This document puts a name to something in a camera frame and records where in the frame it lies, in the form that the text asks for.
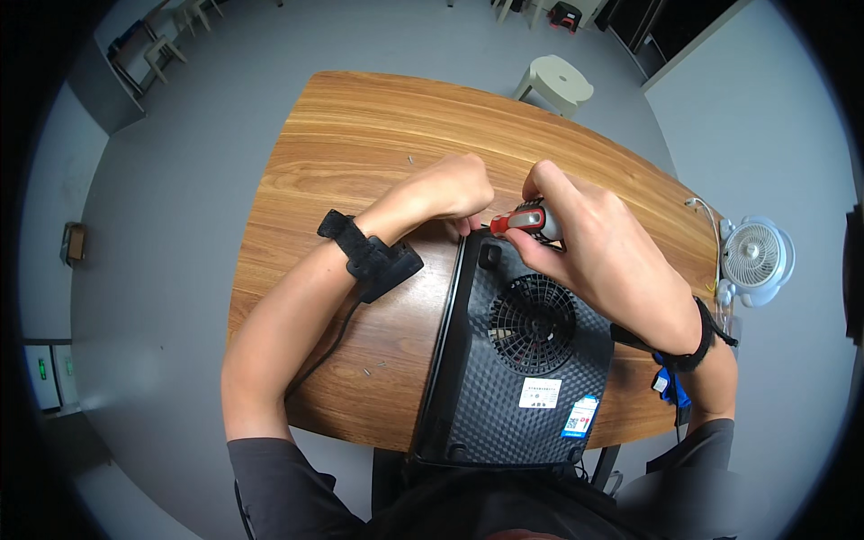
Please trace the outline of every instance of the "black wrist strap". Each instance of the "black wrist strap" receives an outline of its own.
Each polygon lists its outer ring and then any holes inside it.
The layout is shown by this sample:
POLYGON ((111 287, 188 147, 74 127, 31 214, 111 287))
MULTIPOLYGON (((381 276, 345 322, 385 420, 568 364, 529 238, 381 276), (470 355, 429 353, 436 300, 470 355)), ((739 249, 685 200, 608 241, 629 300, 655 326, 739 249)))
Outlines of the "black wrist strap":
POLYGON ((348 272, 361 282, 380 276, 390 263, 390 248, 377 237, 367 238, 354 224, 354 216, 331 210, 318 226, 318 236, 336 242, 348 255, 348 272))
POLYGON ((696 296, 693 299, 696 301, 696 305, 699 306, 699 315, 702 317, 702 340, 699 342, 699 348, 693 354, 675 355, 658 351, 660 357, 663 359, 664 367, 671 372, 689 373, 695 370, 702 362, 702 359, 705 358, 708 349, 714 344, 715 335, 720 336, 720 339, 725 341, 729 346, 738 346, 738 340, 723 332, 717 325, 717 321, 714 320, 714 316, 708 311, 705 303, 696 296))

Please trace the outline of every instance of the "person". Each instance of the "person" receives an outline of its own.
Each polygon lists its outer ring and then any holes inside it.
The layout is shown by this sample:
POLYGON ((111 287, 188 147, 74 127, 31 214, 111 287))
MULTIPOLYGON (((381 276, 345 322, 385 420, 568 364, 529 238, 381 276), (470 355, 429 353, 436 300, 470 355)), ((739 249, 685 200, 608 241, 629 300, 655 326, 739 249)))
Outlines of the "person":
MULTIPOLYGON (((526 266, 659 351, 684 355, 699 347, 702 319, 690 286, 615 194, 541 161, 522 195, 549 202, 567 246, 551 250, 511 229, 507 239, 526 266)), ((480 228, 478 213, 493 196, 479 157, 446 156, 390 189, 354 222, 388 245, 430 219, 451 219, 466 236, 480 228)), ((354 517, 334 495, 334 478, 317 473, 294 444, 283 404, 292 378, 356 283, 346 262, 333 240, 315 247, 252 310, 225 355, 228 451, 256 538, 645 536, 600 490, 545 471, 455 469, 413 487, 367 524, 354 517)), ((687 436, 649 462, 647 472, 727 469, 737 373, 730 348, 716 339, 695 370, 680 374, 693 404, 687 436)))

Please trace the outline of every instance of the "wood grain tabletop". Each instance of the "wood grain tabletop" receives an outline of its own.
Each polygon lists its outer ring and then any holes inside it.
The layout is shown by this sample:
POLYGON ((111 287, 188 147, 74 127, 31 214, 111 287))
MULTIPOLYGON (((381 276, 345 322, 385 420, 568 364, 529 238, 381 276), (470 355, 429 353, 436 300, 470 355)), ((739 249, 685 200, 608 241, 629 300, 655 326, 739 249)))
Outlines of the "wood grain tabletop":
MULTIPOLYGON (((484 223, 521 202, 530 167, 548 158, 613 190, 694 294, 712 297, 706 289, 716 260, 710 222, 683 205, 692 192, 630 150, 533 105, 473 88, 381 73, 320 72, 285 121, 258 186, 238 255, 227 339, 268 289, 322 241, 315 231, 329 209, 360 213, 412 173, 446 154, 467 152, 486 162, 496 191, 481 215, 484 223)), ((291 425, 408 449, 458 238, 430 222, 406 239, 425 267, 357 309, 340 347, 291 398, 291 425)), ((303 369, 330 345, 350 301, 303 369)), ((647 353, 615 347, 589 448, 673 428, 675 408, 651 389, 657 370, 647 353)))

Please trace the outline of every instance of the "cardboard box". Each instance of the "cardboard box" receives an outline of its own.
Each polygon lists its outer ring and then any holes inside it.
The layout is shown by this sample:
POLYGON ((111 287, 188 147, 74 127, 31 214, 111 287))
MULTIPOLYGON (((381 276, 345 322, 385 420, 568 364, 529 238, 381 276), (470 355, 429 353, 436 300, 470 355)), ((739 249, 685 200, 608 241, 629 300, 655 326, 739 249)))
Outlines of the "cardboard box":
POLYGON ((87 235, 87 227, 83 223, 70 221, 63 229, 63 243, 60 245, 60 260, 67 266, 72 266, 72 261, 84 259, 84 240, 87 235))

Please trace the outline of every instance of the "person's left hand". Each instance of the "person's left hand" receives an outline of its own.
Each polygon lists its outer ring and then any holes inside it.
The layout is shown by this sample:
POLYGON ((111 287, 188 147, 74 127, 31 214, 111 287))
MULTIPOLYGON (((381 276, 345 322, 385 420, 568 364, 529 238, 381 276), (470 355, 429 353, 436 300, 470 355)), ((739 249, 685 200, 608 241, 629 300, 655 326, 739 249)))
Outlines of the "person's left hand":
POLYGON ((388 190, 355 223, 367 233, 367 228, 393 229, 387 236, 395 241, 430 219, 452 219, 459 234, 467 236, 480 228, 479 212, 494 196, 483 160, 474 154, 444 156, 388 190))

